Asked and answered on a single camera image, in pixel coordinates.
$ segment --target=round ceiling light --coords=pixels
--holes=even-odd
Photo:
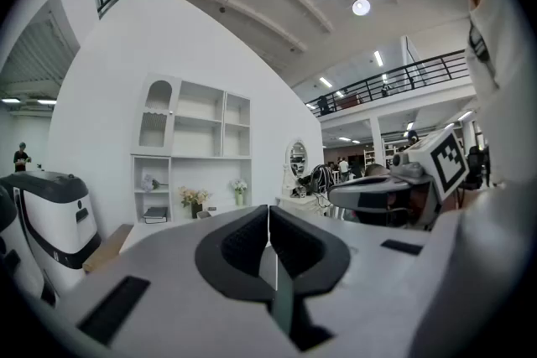
[[[371,3],[369,3],[367,0],[357,0],[352,5],[352,11],[356,15],[366,15],[369,12],[369,9],[371,9]]]

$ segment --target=white pillar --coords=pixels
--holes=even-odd
[[[371,133],[373,134],[373,147],[375,148],[375,163],[385,166],[384,160],[384,148],[383,139],[380,136],[380,125],[378,124],[378,117],[371,117]]]
[[[466,121],[462,123],[462,139],[464,140],[464,154],[468,155],[470,148],[477,145],[473,121]]]

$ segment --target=white cabinet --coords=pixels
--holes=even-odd
[[[251,205],[251,115],[247,97],[165,75],[149,75],[133,130],[133,195],[136,221],[149,207],[167,207],[168,221],[191,217],[179,188],[206,189],[208,205],[234,206],[231,181],[248,184]],[[144,192],[150,174],[162,185]]]
[[[171,155],[175,101],[179,90],[180,79],[173,76],[148,75],[135,117],[132,153]]]

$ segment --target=mirror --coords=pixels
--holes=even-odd
[[[302,139],[296,138],[291,141],[285,162],[289,164],[296,178],[302,178],[305,175],[308,169],[308,154]]]

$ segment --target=black rectangle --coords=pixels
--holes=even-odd
[[[87,208],[81,209],[76,212],[76,222],[84,220],[90,213],[87,211]]]
[[[381,243],[380,246],[387,247],[388,249],[393,249],[394,251],[405,252],[410,255],[419,255],[423,249],[420,245],[412,245],[411,243],[404,243],[403,241],[395,241],[388,239],[384,243]]]
[[[77,326],[92,339],[108,345],[142,298],[150,281],[126,276]]]

